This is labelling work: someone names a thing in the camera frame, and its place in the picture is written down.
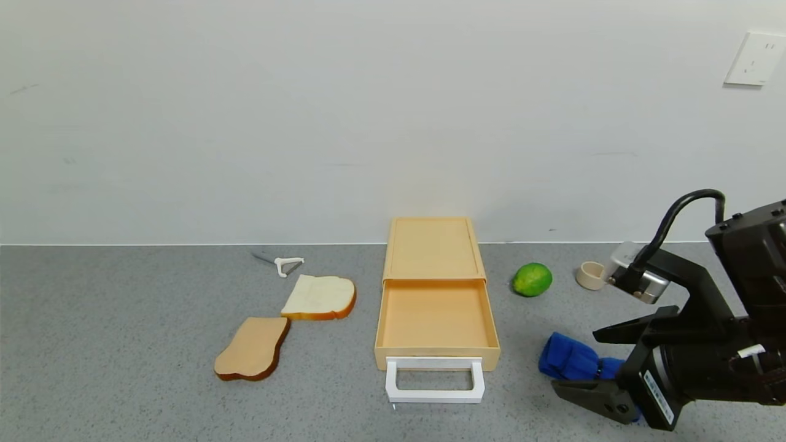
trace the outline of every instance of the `blue cloth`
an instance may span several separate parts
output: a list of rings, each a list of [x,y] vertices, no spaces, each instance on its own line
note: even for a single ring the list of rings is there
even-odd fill
[[[545,343],[538,368],[555,379],[588,381],[614,379],[623,362],[616,358],[599,358],[588,345],[554,332]]]

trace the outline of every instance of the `speckled countertop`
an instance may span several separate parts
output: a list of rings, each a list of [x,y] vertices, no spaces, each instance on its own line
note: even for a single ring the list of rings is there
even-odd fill
[[[399,404],[373,358],[384,246],[270,247],[303,256],[295,273],[352,279],[358,302],[340,321],[296,322],[270,378],[220,381],[215,357],[247,316],[275,316],[296,278],[220,247],[3,247],[0,250],[0,440],[782,440],[786,409],[692,403],[677,431],[620,425],[564,402],[537,370],[553,331],[625,358],[591,332],[653,311],[613,289],[588,292],[573,270],[614,245],[481,245],[502,356],[476,405]],[[708,268],[739,301],[707,245],[670,250]],[[512,295],[519,265],[555,281]],[[669,289],[661,304],[685,294]],[[404,388],[466,385],[467,375],[403,373]]]

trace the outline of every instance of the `beige cup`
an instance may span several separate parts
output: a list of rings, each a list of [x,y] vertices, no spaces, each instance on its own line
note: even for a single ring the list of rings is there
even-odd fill
[[[606,285],[606,281],[601,280],[603,274],[603,264],[595,261],[586,261],[576,271],[576,282],[588,290],[600,290]]]

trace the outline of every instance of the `box lid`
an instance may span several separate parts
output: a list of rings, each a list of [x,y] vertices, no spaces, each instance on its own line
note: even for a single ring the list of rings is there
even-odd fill
[[[469,218],[395,218],[383,280],[486,279]]]

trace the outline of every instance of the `white bread slice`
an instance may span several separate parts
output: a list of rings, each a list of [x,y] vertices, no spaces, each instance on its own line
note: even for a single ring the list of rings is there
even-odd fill
[[[290,323],[287,318],[246,318],[232,342],[215,358],[213,371],[223,381],[267,378],[278,366]]]
[[[354,284],[349,279],[302,274],[281,316],[307,321],[346,318],[354,307],[355,298]]]

